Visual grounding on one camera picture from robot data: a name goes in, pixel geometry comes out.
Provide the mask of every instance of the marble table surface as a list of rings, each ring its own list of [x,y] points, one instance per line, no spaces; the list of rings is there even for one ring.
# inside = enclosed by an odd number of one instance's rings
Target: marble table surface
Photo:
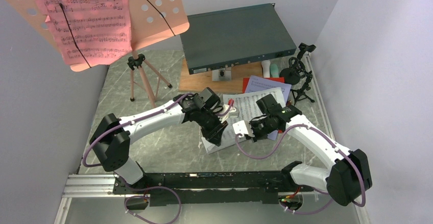
[[[156,106],[160,106],[174,96],[184,93],[178,92],[180,71],[184,58],[183,51],[143,51],[142,53],[173,85],[169,89],[161,81]],[[280,70],[287,67],[287,61],[288,57],[271,60],[272,63],[279,66]],[[155,91],[157,76],[147,66],[144,65],[143,67]],[[139,73],[137,71],[134,73],[135,80],[141,83]],[[141,113],[152,108],[144,90],[136,86],[134,102],[130,101],[130,92],[130,69],[127,65],[127,57],[124,57],[109,67],[89,138],[101,119],[109,113],[121,117]],[[318,100],[314,88],[308,91],[307,94]],[[310,103],[306,99],[298,102],[296,107],[320,130],[327,131],[327,124],[319,103]],[[236,146],[208,155],[203,146],[199,147],[199,138],[199,126],[194,122],[186,122],[164,128],[141,138],[131,145],[129,155],[146,172],[281,170],[295,160],[312,166],[324,167],[312,152],[290,136],[286,136],[279,149],[264,160],[250,159],[240,153]],[[261,156],[269,153],[275,143],[276,141],[263,140],[257,143],[246,141],[242,142],[241,145],[246,152]],[[90,152],[87,162],[98,163],[98,159],[93,152]],[[81,166],[79,173],[100,174],[106,172],[101,166],[94,168]]]

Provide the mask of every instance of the black elastic cord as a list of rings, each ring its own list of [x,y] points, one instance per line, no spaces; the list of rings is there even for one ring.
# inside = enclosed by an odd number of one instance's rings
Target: black elastic cord
[[[77,42],[75,42],[74,35],[72,34],[72,30],[70,29],[69,22],[68,22],[68,20],[67,20],[67,18],[66,18],[65,10],[63,9],[63,4],[62,4],[62,3],[59,3],[59,5],[60,5],[60,8],[62,8],[62,12],[63,12],[63,15],[65,16],[66,24],[68,25],[68,29],[69,29],[70,35],[72,36],[72,40],[74,41],[75,47],[76,47],[77,50],[80,52],[81,56],[84,58],[84,61],[86,61],[87,65],[89,65],[89,67],[92,68],[92,67],[90,66],[89,62],[87,62],[87,59],[84,57],[84,55],[83,55],[83,53],[81,52],[80,48],[78,48]]]
[[[165,16],[158,10],[158,9],[156,9],[156,7],[149,1],[149,0],[147,0],[147,2],[149,2],[149,4],[153,7],[153,8],[155,8],[155,10],[159,13],[159,15],[161,15],[161,17],[164,19],[164,21],[165,21],[165,23],[167,23],[167,26],[170,28],[170,30],[172,31],[172,33],[173,33],[173,35],[174,36],[176,36],[176,34],[175,34],[175,32],[173,32],[173,29],[172,29],[172,27],[170,27],[170,24],[167,22],[167,20],[166,20],[166,18],[165,18]]]

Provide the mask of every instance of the wooden board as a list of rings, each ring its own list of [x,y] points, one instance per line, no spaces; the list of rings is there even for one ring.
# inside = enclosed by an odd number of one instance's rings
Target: wooden board
[[[212,81],[212,71],[190,75],[186,66],[186,59],[183,59],[179,91],[200,92],[204,88],[209,87],[216,93],[242,93],[244,78],[248,78],[251,75],[263,77],[261,62],[232,67],[231,81]]]

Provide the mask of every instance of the red wire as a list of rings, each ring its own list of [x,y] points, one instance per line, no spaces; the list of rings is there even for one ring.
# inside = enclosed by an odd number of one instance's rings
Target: red wire
[[[298,187],[298,189],[296,189],[295,193],[293,193],[292,195],[289,195],[289,198],[294,198],[296,194],[298,194],[298,192],[301,190],[301,186]]]

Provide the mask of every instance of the sheet of paper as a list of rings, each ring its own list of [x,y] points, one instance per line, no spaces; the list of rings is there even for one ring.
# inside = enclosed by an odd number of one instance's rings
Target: sheet of paper
[[[239,122],[241,120],[250,121],[252,118],[258,117],[262,115],[263,113],[258,108],[256,102],[268,95],[272,94],[275,98],[275,100],[281,104],[283,107],[285,106],[283,93],[281,92],[281,88],[272,88],[268,90],[263,91],[257,91],[257,92],[251,92],[251,93],[245,93],[245,94],[238,94],[238,95],[223,95],[223,101],[225,104],[228,103],[229,99],[234,100],[234,106],[239,109],[239,117],[238,118],[230,118],[227,120],[228,126],[224,130],[222,139],[221,139],[221,146],[215,146],[214,144],[208,142],[205,140],[204,137],[202,137],[203,145],[206,148],[206,152],[208,154],[214,153],[216,151],[219,151],[223,148],[226,148],[228,146],[232,146],[235,144],[234,137],[234,129],[233,124],[236,122]]]
[[[284,97],[284,104],[286,104],[288,96],[290,95],[290,88],[292,87],[291,84],[285,84],[282,82],[267,80],[257,76],[251,76],[250,80],[248,81],[247,89],[245,90],[245,93],[262,91],[262,90],[267,90],[276,87],[281,88]],[[273,131],[268,135],[268,139],[275,141],[277,139],[277,136],[278,136],[278,131]]]
[[[60,3],[78,48],[91,66],[111,64],[131,52],[131,20],[128,0],[35,0],[45,24],[68,65],[86,63],[76,48]]]

